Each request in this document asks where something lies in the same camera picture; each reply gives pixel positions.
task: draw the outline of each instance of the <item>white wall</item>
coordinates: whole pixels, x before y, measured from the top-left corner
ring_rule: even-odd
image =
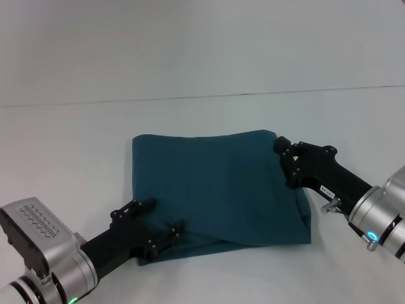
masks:
[[[401,0],[0,0],[0,105],[405,85]]]
[[[273,130],[332,144],[370,184],[404,164],[405,88],[0,108],[0,205],[39,197],[71,229],[93,238],[128,202],[131,140],[145,133],[215,136]],[[313,244],[126,263],[81,303],[404,303],[405,266],[369,253],[346,220],[311,195]],[[0,286],[23,263],[0,234]]]

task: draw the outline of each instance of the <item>small label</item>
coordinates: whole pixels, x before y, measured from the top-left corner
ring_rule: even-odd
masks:
[[[327,196],[329,196],[330,198],[335,198],[335,193],[331,192],[331,190],[329,190],[328,188],[326,188],[325,186],[321,186],[321,192],[325,193]]]

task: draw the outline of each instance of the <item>white background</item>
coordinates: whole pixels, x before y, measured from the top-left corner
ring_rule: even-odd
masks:
[[[147,133],[268,129],[381,185],[405,163],[404,28],[401,0],[0,0],[0,205],[37,196],[93,238]],[[129,261],[81,303],[403,303],[405,266],[310,195],[312,245]],[[23,262],[0,252],[2,286]]]
[[[404,164],[405,88],[0,109],[0,204],[39,197],[93,238],[128,202],[131,140],[139,134],[215,136],[273,130],[338,149],[372,185]],[[405,265],[369,253],[339,215],[318,214],[313,244],[240,250],[137,267],[126,263],[82,303],[403,303]],[[0,235],[0,285],[23,271]]]

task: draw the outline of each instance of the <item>folded fabric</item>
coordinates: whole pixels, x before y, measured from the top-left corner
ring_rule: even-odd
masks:
[[[285,185],[276,134],[258,130],[216,137],[141,135],[133,144],[133,192],[156,198],[142,216],[152,231],[184,220],[178,246],[154,262],[223,251],[311,242],[304,191]],[[148,262],[139,259],[139,265]]]

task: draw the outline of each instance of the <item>teal cloth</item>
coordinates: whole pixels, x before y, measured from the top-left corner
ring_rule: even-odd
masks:
[[[276,134],[258,130],[216,137],[141,135],[133,144],[133,192],[156,198],[142,220],[154,232],[185,220],[180,244],[154,262],[223,251],[311,242],[302,189],[285,185]],[[139,259],[139,265],[148,262]]]

